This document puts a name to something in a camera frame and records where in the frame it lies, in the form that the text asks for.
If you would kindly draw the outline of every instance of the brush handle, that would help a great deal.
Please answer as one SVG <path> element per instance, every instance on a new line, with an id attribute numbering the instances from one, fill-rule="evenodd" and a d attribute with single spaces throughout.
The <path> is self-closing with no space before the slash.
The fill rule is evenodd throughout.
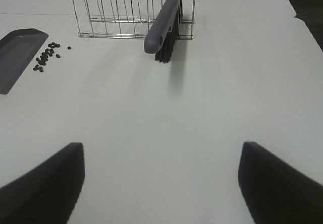
<path id="1" fill-rule="evenodd" d="M 169 31 L 172 31 L 180 0 L 166 0 L 153 25 L 146 35 L 144 50 L 146 53 L 157 53 Z"/>

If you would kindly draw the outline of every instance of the brush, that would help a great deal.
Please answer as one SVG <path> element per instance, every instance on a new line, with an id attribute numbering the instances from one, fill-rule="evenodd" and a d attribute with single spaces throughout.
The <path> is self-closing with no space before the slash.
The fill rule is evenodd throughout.
<path id="1" fill-rule="evenodd" d="M 144 51 L 155 53 L 155 60 L 168 63 L 175 40 L 179 37 L 179 24 L 183 15 L 181 0 L 166 0 L 146 35 Z"/>
<path id="2" fill-rule="evenodd" d="M 83 181 L 83 145 L 70 143 L 0 188 L 0 224 L 66 224 Z"/>

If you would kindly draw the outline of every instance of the dish rack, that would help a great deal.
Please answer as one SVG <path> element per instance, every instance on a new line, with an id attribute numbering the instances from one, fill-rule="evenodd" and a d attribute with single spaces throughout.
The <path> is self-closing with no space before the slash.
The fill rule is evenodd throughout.
<path id="1" fill-rule="evenodd" d="M 140 9 L 139 0 L 130 0 L 130 14 L 126 0 L 115 0 L 115 3 L 113 0 L 79 1 L 80 3 L 76 3 L 76 0 L 72 0 L 80 37 L 144 39 L 155 21 L 154 0 L 147 0 L 145 13 Z M 161 7 L 165 1 L 160 0 Z M 83 11 L 85 7 L 83 14 L 77 13 L 77 6 L 83 7 Z M 96 7 L 96 13 L 92 12 L 93 7 Z M 194 13 L 195 0 L 193 0 L 191 15 L 184 15 L 180 20 L 177 40 L 193 40 Z"/>

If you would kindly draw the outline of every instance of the white table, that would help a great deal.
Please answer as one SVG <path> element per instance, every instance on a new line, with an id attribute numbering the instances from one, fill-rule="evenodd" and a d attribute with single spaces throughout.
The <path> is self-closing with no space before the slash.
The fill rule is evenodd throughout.
<path id="1" fill-rule="evenodd" d="M 194 40 L 169 64 L 141 40 L 79 38 L 71 0 L 2 0 L 0 13 L 0 37 L 34 27 L 49 34 L 41 51 L 62 45 L 0 95 L 0 186 L 84 143 L 70 224 L 253 223 L 244 141 L 323 183 L 323 53 L 288 0 L 197 0 Z"/>

